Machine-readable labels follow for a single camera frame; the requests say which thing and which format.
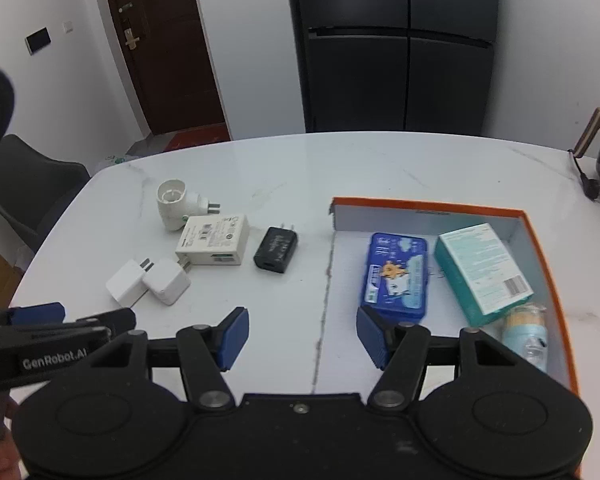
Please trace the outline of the white cube charger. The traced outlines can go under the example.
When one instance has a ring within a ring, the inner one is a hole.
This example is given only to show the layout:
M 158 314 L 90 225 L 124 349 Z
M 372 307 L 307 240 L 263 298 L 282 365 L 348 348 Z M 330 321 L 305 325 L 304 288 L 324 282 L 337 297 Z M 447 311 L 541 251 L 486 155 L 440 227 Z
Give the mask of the white cube charger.
M 172 306 L 189 289 L 190 280 L 183 267 L 171 259 L 148 264 L 143 283 L 155 298 Z
M 146 294 L 144 276 L 151 266 L 153 262 L 149 258 L 142 262 L 131 259 L 109 278 L 106 289 L 121 308 L 132 308 Z

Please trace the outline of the orange white cardboard box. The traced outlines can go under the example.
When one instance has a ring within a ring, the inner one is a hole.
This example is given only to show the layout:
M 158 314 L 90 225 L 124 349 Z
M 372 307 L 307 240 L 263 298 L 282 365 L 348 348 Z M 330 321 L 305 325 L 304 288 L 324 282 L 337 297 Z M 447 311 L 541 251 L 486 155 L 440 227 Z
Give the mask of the orange white cardboard box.
M 318 393 L 358 392 L 368 396 L 379 370 L 358 340 L 356 311 L 361 304 L 363 262 L 370 236 L 389 232 L 423 237 L 487 222 L 510 249 L 533 298 L 548 308 L 548 373 L 578 393 L 568 326 L 547 260 L 526 213 L 519 209 L 466 204 L 336 197 L 332 200 L 333 242 L 325 310 L 325 330 L 316 372 Z

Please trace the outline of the blue tin case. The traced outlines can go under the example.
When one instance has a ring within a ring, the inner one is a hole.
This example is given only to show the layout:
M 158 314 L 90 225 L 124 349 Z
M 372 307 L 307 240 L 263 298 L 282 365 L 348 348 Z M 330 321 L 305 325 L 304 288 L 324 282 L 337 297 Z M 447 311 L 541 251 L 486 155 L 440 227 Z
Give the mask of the blue tin case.
M 396 322 L 419 324 L 427 313 L 428 243 L 376 232 L 370 237 L 361 304 Z

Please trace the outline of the white rectangular charger box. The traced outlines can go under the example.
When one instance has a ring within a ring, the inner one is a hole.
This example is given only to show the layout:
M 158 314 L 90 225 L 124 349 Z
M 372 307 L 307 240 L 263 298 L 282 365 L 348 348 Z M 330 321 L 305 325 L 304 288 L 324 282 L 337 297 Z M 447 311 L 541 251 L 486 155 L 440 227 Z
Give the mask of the white rectangular charger box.
M 193 266 L 240 266 L 249 232 L 244 214 L 189 217 L 175 255 Z

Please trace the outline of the teal white carton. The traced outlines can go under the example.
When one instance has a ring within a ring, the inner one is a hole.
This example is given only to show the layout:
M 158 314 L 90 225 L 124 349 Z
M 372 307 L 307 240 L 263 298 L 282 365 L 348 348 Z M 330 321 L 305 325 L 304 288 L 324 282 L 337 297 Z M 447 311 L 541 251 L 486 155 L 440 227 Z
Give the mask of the teal white carton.
M 490 223 L 439 235 L 433 255 L 471 327 L 498 320 L 534 294 Z

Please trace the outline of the black USB charger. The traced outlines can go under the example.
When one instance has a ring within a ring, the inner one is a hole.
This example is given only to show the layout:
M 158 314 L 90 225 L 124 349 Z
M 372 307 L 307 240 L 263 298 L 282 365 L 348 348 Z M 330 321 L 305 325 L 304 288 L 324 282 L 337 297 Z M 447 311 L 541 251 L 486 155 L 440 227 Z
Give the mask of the black USB charger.
M 298 241 L 298 234 L 293 229 L 270 226 L 254 254 L 254 264 L 261 270 L 284 274 Z

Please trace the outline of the dark grey chair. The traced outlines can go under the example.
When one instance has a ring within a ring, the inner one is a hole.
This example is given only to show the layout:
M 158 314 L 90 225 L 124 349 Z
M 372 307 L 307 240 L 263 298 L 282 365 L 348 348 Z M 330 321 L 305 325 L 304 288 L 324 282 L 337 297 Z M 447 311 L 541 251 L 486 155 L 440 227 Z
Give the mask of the dark grey chair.
M 79 162 L 51 159 L 19 136 L 0 142 L 0 214 L 32 252 L 90 179 Z

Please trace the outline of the light blue small bottle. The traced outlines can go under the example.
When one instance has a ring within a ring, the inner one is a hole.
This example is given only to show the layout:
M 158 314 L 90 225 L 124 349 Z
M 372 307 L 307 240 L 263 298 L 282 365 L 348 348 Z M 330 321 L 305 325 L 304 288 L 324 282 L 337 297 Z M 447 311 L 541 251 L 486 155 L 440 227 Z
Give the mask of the light blue small bottle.
M 528 302 L 514 307 L 505 316 L 501 342 L 525 361 L 546 372 L 548 360 L 548 330 L 546 308 Z

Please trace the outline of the white round plug adapter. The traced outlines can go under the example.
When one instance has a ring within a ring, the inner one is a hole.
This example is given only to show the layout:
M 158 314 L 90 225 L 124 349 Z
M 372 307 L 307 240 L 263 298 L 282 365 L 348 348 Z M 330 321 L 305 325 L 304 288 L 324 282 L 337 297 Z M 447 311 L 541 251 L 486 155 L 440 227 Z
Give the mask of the white round plug adapter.
M 189 191 L 178 179 L 163 181 L 157 190 L 157 206 L 163 226 L 171 232 L 183 229 L 189 217 L 219 214 L 221 205 L 208 197 Z

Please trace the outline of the white green plastic bag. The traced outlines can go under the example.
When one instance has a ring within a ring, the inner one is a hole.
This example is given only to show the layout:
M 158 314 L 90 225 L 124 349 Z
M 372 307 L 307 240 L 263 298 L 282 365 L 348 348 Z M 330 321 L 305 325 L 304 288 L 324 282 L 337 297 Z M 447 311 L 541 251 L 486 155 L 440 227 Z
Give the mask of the white green plastic bag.
M 137 156 L 124 154 L 124 155 L 108 155 L 103 158 L 100 162 L 97 162 L 95 168 L 92 171 L 92 175 L 98 174 L 99 171 L 104 169 L 125 164 L 125 162 L 132 162 L 137 159 Z

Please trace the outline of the red door mat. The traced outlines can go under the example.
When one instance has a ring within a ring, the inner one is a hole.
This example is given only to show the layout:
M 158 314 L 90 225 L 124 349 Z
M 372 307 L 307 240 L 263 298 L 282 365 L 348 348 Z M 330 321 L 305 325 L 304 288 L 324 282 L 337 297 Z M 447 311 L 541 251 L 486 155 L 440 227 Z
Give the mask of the red door mat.
M 172 134 L 163 151 L 172 152 L 184 148 L 196 148 L 209 144 L 229 142 L 230 136 L 225 122 L 179 130 Z

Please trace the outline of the brass door lock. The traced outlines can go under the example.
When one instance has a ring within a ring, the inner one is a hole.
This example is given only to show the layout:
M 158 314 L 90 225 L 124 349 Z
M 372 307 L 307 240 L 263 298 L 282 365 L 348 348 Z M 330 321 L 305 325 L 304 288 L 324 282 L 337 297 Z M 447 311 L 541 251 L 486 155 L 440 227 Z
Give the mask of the brass door lock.
M 144 36 L 140 7 L 130 1 L 119 6 L 118 12 L 124 37 L 124 45 L 130 51 L 133 51 L 137 48 L 140 40 L 142 40 Z

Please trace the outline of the black refrigerator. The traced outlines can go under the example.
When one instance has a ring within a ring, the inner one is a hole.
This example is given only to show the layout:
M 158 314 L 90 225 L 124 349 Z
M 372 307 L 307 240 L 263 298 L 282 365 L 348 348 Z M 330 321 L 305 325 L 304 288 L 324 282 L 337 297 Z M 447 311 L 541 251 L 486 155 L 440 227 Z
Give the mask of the black refrigerator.
M 482 136 L 499 0 L 290 0 L 309 132 Z

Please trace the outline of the black wall switch panel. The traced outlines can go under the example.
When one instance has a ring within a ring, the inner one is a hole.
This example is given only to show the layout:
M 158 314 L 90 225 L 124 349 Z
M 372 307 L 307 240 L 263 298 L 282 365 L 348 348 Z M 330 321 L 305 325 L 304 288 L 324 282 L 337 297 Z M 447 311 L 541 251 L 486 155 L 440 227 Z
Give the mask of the black wall switch panel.
M 41 51 L 52 42 L 50 33 L 46 27 L 38 29 L 36 32 L 32 32 L 32 34 L 24 38 L 24 41 L 26 42 L 30 55 L 35 55 L 36 52 Z

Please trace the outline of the white wall switch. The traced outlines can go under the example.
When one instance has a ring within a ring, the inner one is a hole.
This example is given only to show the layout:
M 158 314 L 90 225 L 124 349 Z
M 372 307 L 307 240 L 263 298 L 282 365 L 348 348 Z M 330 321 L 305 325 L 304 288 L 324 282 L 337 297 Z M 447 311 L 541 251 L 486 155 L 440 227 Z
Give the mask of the white wall switch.
M 65 21 L 62 23 L 62 27 L 64 28 L 64 32 L 66 34 L 68 34 L 69 32 L 72 32 L 74 27 L 73 27 L 73 23 L 71 21 Z

